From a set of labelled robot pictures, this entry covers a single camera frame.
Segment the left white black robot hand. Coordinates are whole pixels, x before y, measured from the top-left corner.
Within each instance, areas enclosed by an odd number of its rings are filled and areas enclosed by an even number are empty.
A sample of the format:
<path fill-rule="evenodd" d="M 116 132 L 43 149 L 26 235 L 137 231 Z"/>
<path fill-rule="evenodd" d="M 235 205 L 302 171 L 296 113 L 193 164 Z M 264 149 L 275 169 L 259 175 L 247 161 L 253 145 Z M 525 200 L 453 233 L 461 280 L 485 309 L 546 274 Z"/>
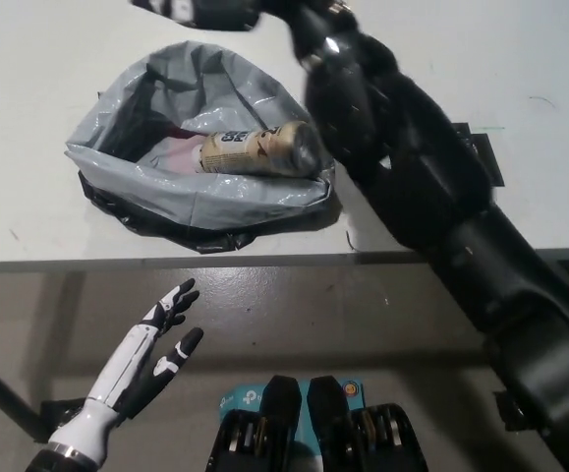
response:
<path fill-rule="evenodd" d="M 135 324 L 115 349 L 87 395 L 84 407 L 97 407 L 112 421 L 135 418 L 175 378 L 203 338 L 192 328 L 148 369 L 156 342 L 182 324 L 184 313 L 199 297 L 190 278 L 171 289 Z"/>

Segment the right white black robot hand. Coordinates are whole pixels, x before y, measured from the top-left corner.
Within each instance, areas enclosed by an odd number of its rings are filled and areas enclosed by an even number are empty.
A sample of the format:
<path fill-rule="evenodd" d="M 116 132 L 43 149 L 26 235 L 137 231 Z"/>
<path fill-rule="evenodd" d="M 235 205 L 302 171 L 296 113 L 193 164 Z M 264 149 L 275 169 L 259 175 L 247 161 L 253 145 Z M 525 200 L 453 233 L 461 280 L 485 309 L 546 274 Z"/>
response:
<path fill-rule="evenodd" d="M 131 4 L 195 30 L 252 30 L 260 2 L 246 0 L 133 0 Z"/>

